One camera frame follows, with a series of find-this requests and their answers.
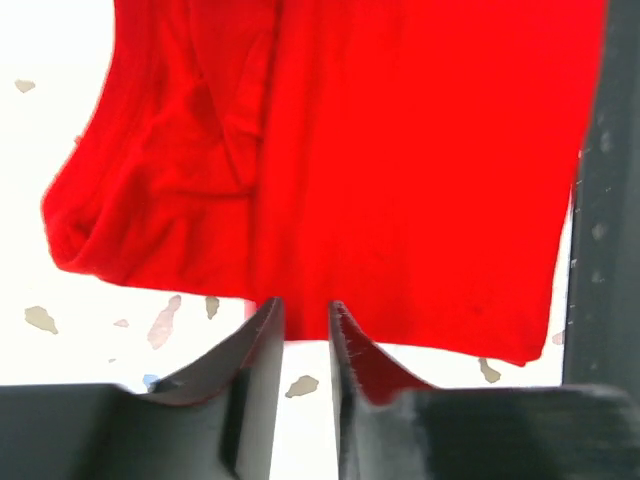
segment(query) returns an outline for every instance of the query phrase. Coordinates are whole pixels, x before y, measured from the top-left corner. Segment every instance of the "red cloth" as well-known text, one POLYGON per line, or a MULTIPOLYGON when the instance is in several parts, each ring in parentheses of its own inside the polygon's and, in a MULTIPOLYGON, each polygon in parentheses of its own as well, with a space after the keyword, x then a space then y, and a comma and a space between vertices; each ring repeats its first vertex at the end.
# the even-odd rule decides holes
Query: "red cloth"
POLYGON ((116 0, 93 119, 43 201, 63 270, 346 303, 374 340, 544 343, 604 0, 116 0))

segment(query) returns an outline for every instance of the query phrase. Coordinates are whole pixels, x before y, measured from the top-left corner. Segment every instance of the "terrazzo surface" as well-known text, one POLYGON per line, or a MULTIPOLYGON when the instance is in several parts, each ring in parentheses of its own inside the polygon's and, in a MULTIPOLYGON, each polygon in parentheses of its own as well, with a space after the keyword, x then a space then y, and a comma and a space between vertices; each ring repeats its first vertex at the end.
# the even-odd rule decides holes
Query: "terrazzo surface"
MULTIPOLYGON (((241 299, 127 289, 58 271, 39 212, 88 122, 109 65, 112 0, 0 6, 0 385, 115 382, 144 392, 244 320, 241 299)), ((525 368, 417 347, 385 349, 442 387, 557 385, 569 238, 542 358, 525 368)), ((337 478, 325 342, 286 346, 271 478, 337 478)))

